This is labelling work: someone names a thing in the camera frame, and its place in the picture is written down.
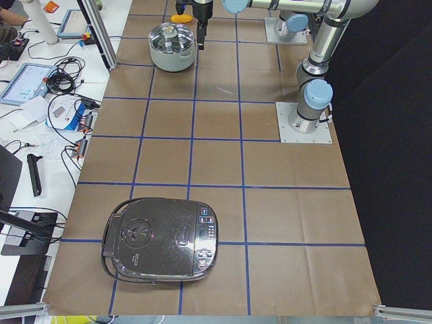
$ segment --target white pot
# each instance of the white pot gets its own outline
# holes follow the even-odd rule
[[[182,71],[196,59],[194,34],[183,24],[166,22],[154,27],[148,36],[148,43],[153,63],[162,70]]]

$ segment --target black curtain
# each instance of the black curtain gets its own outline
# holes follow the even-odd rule
[[[326,79],[382,303],[432,310],[432,1],[353,20]]]

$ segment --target table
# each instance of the table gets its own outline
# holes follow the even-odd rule
[[[274,102],[296,97],[308,49],[267,45],[266,11],[215,6],[206,49],[172,74],[145,40],[174,0],[133,1],[45,295],[53,314],[368,316],[379,303],[334,128],[333,144],[279,142]],[[207,278],[106,276],[103,228],[139,196],[213,207],[219,258]]]
[[[131,2],[132,0],[123,0],[121,2],[104,0],[104,8],[101,11],[101,15],[110,36],[122,35]],[[74,0],[57,0],[56,3],[59,4],[60,8],[55,13],[47,14],[50,22],[61,22],[67,9],[78,9],[78,4]],[[32,24],[27,23],[26,28],[32,29]],[[26,37],[30,38],[29,46],[43,40],[42,36],[36,33],[28,33]],[[119,38],[112,38],[111,42],[114,49],[118,50]],[[70,40],[61,40],[59,44],[52,46],[43,43],[31,48],[30,53],[33,57],[54,57],[63,55],[67,53],[73,43],[74,41]],[[109,79],[109,72],[103,65],[97,47],[88,46],[82,48],[75,46],[71,50],[70,55],[81,57],[86,61],[86,68],[82,72],[82,78],[85,81],[82,86],[79,87],[78,93],[96,100],[102,100]],[[7,66],[0,69],[0,78],[2,80],[10,80],[24,62],[50,65],[54,64],[57,60],[58,59],[31,59],[28,56],[27,50],[25,50],[19,61],[11,61]],[[5,87],[6,84],[0,84],[0,90],[3,90]],[[47,95],[47,98],[52,97],[53,95],[51,94]],[[8,113],[16,108],[17,107],[10,105],[0,105],[0,115]],[[52,158],[47,156],[47,145],[52,140],[59,140],[58,135],[56,135],[52,129],[46,127],[44,123],[32,124],[19,132],[14,132],[15,129],[10,123],[10,119],[14,114],[15,113],[12,113],[0,119],[0,139],[4,142],[18,139],[22,142],[38,144],[39,147],[26,148],[17,154],[17,157],[21,159],[24,164],[20,183],[18,184],[12,206],[51,208],[67,215],[74,195],[72,181],[63,163],[59,159],[60,151],[50,154]],[[81,133],[77,132],[64,132],[63,134],[72,141],[79,140],[82,137]],[[26,167],[26,155],[29,153],[45,156],[44,159],[38,162],[43,193],[36,198],[32,195],[31,185],[29,184],[29,172]],[[70,171],[72,175],[78,179],[79,171],[74,167],[71,167]],[[9,226],[5,226],[2,232],[7,233],[8,228]],[[61,235],[61,230],[56,229],[54,235]],[[0,236],[0,246],[3,245],[4,239],[5,236]],[[52,244],[48,255],[55,257],[57,249],[58,244]],[[19,259],[18,256],[0,256],[0,264],[2,264],[2,267],[0,267],[0,277],[2,278],[0,281],[0,305],[3,305],[5,302]]]

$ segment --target silver rice cooker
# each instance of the silver rice cooker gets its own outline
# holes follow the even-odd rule
[[[140,284],[201,279],[215,264],[217,232],[215,212],[203,202],[127,200],[107,222],[102,266],[116,280]]]
[[[151,30],[148,43],[153,63],[162,70],[182,71],[196,59],[194,33],[186,25],[160,24]]]

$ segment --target metallic lid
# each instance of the metallic lid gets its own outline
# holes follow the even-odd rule
[[[181,53],[194,44],[194,33],[186,25],[166,22],[151,30],[148,42],[162,53]]]

